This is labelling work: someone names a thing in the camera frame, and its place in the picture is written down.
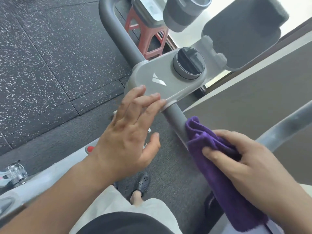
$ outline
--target red plastic stool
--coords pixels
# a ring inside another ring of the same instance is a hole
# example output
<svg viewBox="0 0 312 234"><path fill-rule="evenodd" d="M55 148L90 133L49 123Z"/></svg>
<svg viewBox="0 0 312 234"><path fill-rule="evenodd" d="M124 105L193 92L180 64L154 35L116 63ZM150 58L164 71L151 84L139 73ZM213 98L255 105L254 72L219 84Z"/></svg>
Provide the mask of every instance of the red plastic stool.
<svg viewBox="0 0 312 234"><path fill-rule="evenodd" d="M131 20L133 20L133 19L136 20L137 24L130 25ZM143 21L140 19L140 17L137 15L137 13L133 9L133 7L131 7L129 14L127 16L126 25L124 28L126 29L127 33L129 33L129 30L140 28L141 37L139 40L138 49L143 54L145 59L149 59L149 58L156 56L156 55L159 55L159 56L162 55L162 51L163 51L163 48L165 46L167 36L168 36L168 32L169 32L169 29L167 26L161 26L161 27L157 27L157 28L147 27L143 23ZM163 33L163 37L161 37L158 34L159 32ZM160 41L161 45L159 48L148 52L150 42L151 42L154 35L156 35L156 37Z"/></svg>

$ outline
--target black shirt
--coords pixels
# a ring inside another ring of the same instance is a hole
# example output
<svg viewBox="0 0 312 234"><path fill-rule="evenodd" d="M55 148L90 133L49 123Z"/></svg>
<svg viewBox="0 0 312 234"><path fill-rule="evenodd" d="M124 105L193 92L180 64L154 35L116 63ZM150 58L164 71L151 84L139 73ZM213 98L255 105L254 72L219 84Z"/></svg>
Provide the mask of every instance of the black shirt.
<svg viewBox="0 0 312 234"><path fill-rule="evenodd" d="M142 213L113 212L101 215L77 234L174 234L164 224Z"/></svg>

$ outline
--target purple towel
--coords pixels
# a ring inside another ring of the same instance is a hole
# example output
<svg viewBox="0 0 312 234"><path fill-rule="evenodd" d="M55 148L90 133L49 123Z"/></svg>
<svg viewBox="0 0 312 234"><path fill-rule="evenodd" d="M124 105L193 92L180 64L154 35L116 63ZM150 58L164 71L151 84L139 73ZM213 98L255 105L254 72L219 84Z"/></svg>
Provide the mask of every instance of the purple towel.
<svg viewBox="0 0 312 234"><path fill-rule="evenodd" d="M188 119L185 127L189 137L189 152L235 230L246 232L258 225L266 224L267 215L247 201L223 172L201 152L203 147L209 146L211 149L219 150L239 161L241 155L235 146L201 125L197 117Z"/></svg>

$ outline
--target white logo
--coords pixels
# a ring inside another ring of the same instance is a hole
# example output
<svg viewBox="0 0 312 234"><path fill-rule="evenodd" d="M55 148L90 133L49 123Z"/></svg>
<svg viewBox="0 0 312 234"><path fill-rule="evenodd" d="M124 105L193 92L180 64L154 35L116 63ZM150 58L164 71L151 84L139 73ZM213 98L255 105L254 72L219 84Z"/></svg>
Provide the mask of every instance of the white logo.
<svg viewBox="0 0 312 234"><path fill-rule="evenodd" d="M155 75L155 73L153 75L152 81L155 82L155 83L159 83L159 84L162 84L162 85L166 86L165 82L163 82L161 79L158 79L158 77Z"/></svg>

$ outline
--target hand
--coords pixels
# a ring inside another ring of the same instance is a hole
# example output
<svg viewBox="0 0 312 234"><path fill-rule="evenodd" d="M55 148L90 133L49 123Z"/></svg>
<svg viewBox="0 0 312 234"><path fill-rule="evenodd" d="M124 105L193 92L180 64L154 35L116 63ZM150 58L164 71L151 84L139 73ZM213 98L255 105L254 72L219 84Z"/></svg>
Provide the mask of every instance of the hand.
<svg viewBox="0 0 312 234"><path fill-rule="evenodd" d="M265 146L237 132L215 130L214 133L233 144L242 159L240 162L234 161L209 147L203 148L204 156L254 206L279 223L288 222L290 217L285 215L295 213L300 206L298 200L304 200L306 206L309 204L312 207L312 199Z"/></svg>
<svg viewBox="0 0 312 234"><path fill-rule="evenodd" d="M143 170L160 149L158 133L151 136L145 149L143 145L155 115L166 100L161 100L159 93L143 96L145 90L142 85L127 93L111 124L89 155L100 170L109 172L111 182Z"/></svg>

